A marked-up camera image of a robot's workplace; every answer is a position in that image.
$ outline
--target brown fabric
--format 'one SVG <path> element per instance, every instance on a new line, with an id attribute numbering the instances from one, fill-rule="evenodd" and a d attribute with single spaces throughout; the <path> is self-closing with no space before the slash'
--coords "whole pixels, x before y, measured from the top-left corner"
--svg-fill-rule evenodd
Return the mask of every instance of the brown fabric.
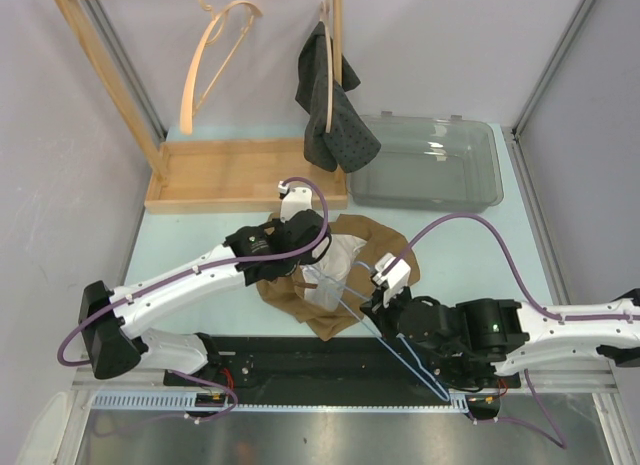
<path id="1" fill-rule="evenodd" d="M 353 235 L 366 240 L 366 245 L 355 260 L 360 260 L 370 267 L 373 267 L 385 253 L 398 255 L 407 246 L 406 238 L 400 233 L 360 215 L 340 215 L 330 226 L 332 235 Z M 411 267 L 409 285 L 413 285 L 420 280 L 420 269 L 413 252 L 407 254 L 405 261 Z M 273 282 L 262 280 L 257 283 L 257 287 L 265 302 L 293 315 L 299 322 L 306 322 L 322 340 L 329 340 L 356 323 L 356 319 L 342 306 L 328 311 L 304 300 L 304 290 L 308 288 L 308 284 L 296 286 L 302 284 L 306 284 L 302 271 L 296 269 L 289 277 L 278 278 Z M 351 269 L 346 285 L 365 297 L 371 296 L 374 290 L 369 272 L 360 266 Z M 363 317 L 360 311 L 361 298 L 345 291 L 342 299 L 359 317 Z"/>

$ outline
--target gray perforated fabric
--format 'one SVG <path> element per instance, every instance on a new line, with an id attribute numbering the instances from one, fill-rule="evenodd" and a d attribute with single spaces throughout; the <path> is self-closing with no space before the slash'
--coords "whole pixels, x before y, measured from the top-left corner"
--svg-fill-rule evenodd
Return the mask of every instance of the gray perforated fabric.
<path id="1" fill-rule="evenodd" d="M 342 86 L 333 82 L 333 117 L 327 126 L 327 46 L 324 25 L 319 23 L 305 43 L 298 59 L 296 101 L 309 114 L 304 134 L 304 158 L 333 172 L 338 165 L 355 172 L 373 160 L 381 145 L 349 102 L 346 92 L 360 85 L 349 63 L 342 59 Z"/>

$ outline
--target white wall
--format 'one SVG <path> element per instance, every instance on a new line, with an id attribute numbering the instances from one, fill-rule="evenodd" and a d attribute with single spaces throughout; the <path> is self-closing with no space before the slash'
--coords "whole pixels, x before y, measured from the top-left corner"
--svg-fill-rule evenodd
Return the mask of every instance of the white wall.
<path id="1" fill-rule="evenodd" d="M 0 463 L 11 464 L 71 384 L 57 346 L 83 287 L 116 284 L 148 167 L 52 0 L 0 0 L 0 50 Z"/>
<path id="2" fill-rule="evenodd" d="M 574 303 L 640 288 L 640 0 L 599 0 L 522 137 Z M 616 369 L 640 443 L 640 370 Z"/>
<path id="3" fill-rule="evenodd" d="M 219 10 L 230 0 L 208 0 Z M 252 0 L 264 12 L 196 123 L 301 124 L 296 62 L 320 0 Z M 579 0 L 344 0 L 360 113 L 452 114 L 513 125 Z M 177 124 L 208 15 L 196 0 L 111 0 L 107 10 L 165 125 Z M 238 21 L 229 30 L 238 31 Z M 236 34 L 203 61 L 212 77 Z"/>

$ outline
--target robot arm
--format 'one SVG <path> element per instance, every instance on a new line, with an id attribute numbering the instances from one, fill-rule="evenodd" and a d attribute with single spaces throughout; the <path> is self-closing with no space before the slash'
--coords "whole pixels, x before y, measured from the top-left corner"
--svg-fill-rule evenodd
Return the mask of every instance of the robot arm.
<path id="1" fill-rule="evenodd" d="M 319 245 L 303 254 L 273 260 L 316 240 L 323 219 L 311 209 L 308 188 L 280 188 L 280 218 L 239 229 L 223 244 L 175 270 L 153 279 L 108 290 L 95 282 L 84 290 L 79 321 L 122 303 L 82 331 L 93 372 L 113 378 L 133 368 L 177 370 L 188 375 L 215 359 L 215 346 L 204 334 L 175 335 L 152 324 L 210 293 L 275 280 L 302 264 L 320 260 L 331 243 L 329 230 Z"/>
<path id="2" fill-rule="evenodd" d="M 404 261 L 385 274 L 393 259 L 388 254 L 376 264 L 377 288 L 361 310 L 383 336 L 411 340 L 427 367 L 449 385 L 492 387 L 497 377 L 578 358 L 640 366 L 640 324 L 634 321 L 640 289 L 604 305 L 547 307 L 548 316 L 514 300 L 448 307 L 431 297 L 411 296 Z"/>

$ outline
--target clothes hanger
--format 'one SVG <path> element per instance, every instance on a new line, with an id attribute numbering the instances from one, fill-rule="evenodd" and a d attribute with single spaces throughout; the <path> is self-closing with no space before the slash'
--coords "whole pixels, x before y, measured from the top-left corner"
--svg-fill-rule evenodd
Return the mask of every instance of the clothes hanger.
<path id="1" fill-rule="evenodd" d="M 224 7 L 220 11 L 220 13 L 217 13 L 217 14 L 214 12 L 213 7 L 205 3 L 204 0 L 198 0 L 198 2 L 200 3 L 200 6 L 204 11 L 209 12 L 211 14 L 211 22 L 205 29 L 204 33 L 202 34 L 202 38 L 198 43 L 196 52 L 194 53 L 193 59 L 191 60 L 191 66 L 189 67 L 189 72 L 187 73 L 187 80 L 184 84 L 184 92 L 182 93 L 182 105 L 180 107 L 180 131 L 185 135 L 191 135 L 193 133 L 193 117 L 196 116 L 196 114 L 198 113 L 198 110 L 200 110 L 200 107 L 206 101 L 207 96 L 209 95 L 209 93 L 211 93 L 211 90 L 213 90 L 213 87 L 218 82 L 218 79 L 222 75 L 222 72 L 229 64 L 231 57 L 236 53 L 236 50 L 238 49 L 238 47 L 240 46 L 244 38 L 247 36 L 247 33 L 249 32 L 249 30 L 251 29 L 251 26 L 253 25 L 254 19 L 256 17 L 262 16 L 262 12 L 260 11 L 260 9 L 254 3 L 249 2 L 247 0 L 235 0 L 229 3 L 226 7 Z M 222 35 L 222 31 L 224 30 L 224 27 L 227 24 L 227 18 L 229 17 L 229 12 L 234 7 L 237 7 L 240 5 L 244 5 L 246 9 L 247 24 L 242 28 L 240 32 L 240 38 L 238 38 L 238 40 L 236 41 L 236 44 L 231 49 L 231 52 L 229 52 L 229 55 L 227 55 L 227 58 L 225 58 L 224 62 L 222 63 L 222 66 L 220 67 L 216 75 L 213 77 L 213 80 L 211 80 L 211 82 L 209 83 L 209 86 L 207 87 L 207 89 L 204 91 L 204 93 L 202 93 L 202 95 L 200 95 L 200 99 L 196 104 L 195 98 L 194 98 L 196 78 L 198 76 L 198 68 L 200 67 L 200 62 L 202 60 L 202 55 L 204 53 L 204 50 L 205 48 L 213 45 L 218 40 L 218 38 L 220 38 L 220 36 Z M 211 33 L 213 32 L 213 30 L 216 28 L 216 25 L 218 24 L 220 24 L 220 26 L 218 27 L 217 32 L 213 37 L 210 38 Z"/>
<path id="2" fill-rule="evenodd" d="M 331 47 L 331 32 L 329 30 L 329 4 L 331 0 L 324 0 L 320 3 L 320 21 L 324 24 L 324 36 L 327 40 L 327 71 L 328 71 L 328 98 L 327 98 L 327 126 L 324 133 L 331 132 L 331 121 L 333 118 L 333 50 Z"/>

